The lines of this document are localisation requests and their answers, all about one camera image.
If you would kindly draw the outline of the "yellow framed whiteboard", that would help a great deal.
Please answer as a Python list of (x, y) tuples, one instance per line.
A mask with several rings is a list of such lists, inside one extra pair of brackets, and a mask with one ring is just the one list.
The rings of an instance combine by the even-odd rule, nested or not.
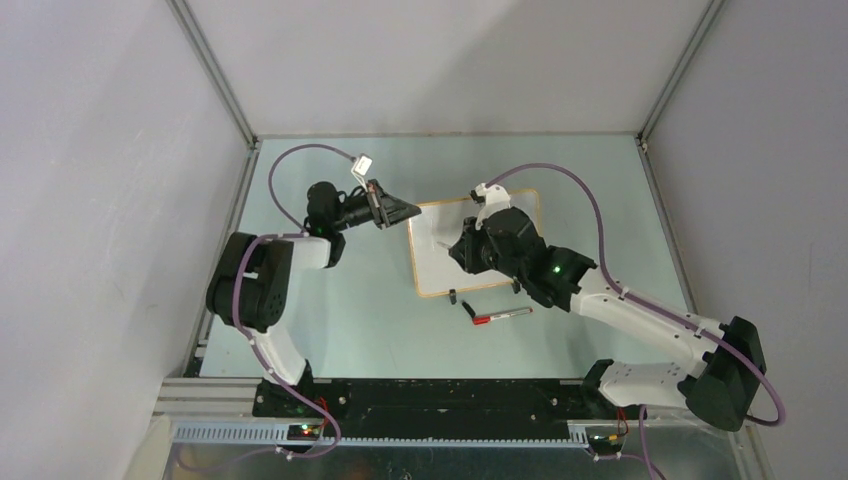
[(407, 222), (414, 285), (422, 298), (449, 294), (450, 289), (465, 293), (508, 286), (507, 276), (488, 271), (476, 275), (463, 272), (436, 242), (453, 245), (462, 233), (463, 220), (475, 217), (480, 205), (459, 197), (419, 205), (422, 213)]

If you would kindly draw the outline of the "black marker cap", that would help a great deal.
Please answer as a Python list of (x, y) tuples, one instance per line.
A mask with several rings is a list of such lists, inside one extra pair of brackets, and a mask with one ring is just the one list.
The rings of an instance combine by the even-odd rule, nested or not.
[(475, 310), (471, 307), (471, 305), (470, 305), (468, 302), (466, 302), (465, 300), (463, 300), (463, 301), (461, 302), (461, 306), (463, 307), (463, 309), (466, 311), (466, 313), (469, 315), (469, 317), (470, 317), (470, 318), (475, 318), (475, 317), (476, 317), (476, 312), (475, 312)]

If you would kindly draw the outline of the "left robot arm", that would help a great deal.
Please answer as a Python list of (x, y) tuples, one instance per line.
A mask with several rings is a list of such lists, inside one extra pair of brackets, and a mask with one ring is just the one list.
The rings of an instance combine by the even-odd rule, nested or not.
[(304, 416), (316, 403), (315, 388), (302, 380), (308, 361), (279, 324), (293, 274), (335, 267), (348, 229), (366, 223), (386, 229), (420, 214), (419, 206), (387, 193), (376, 180), (349, 193), (321, 181), (307, 191), (303, 233), (235, 232), (228, 238), (207, 287), (206, 308), (246, 338), (265, 378), (281, 385), (277, 402), (290, 415)]

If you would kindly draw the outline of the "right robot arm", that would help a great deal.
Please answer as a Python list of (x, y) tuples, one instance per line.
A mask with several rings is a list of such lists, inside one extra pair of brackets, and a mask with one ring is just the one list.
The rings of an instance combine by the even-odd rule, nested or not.
[(545, 308), (599, 321), (669, 356), (667, 363), (595, 362), (584, 378), (585, 411), (606, 418), (619, 407), (687, 409), (735, 432), (766, 373), (757, 327), (735, 316), (722, 323), (651, 302), (605, 276), (591, 258), (547, 244), (530, 217), (512, 207), (463, 222), (448, 255), (466, 273), (498, 272)]

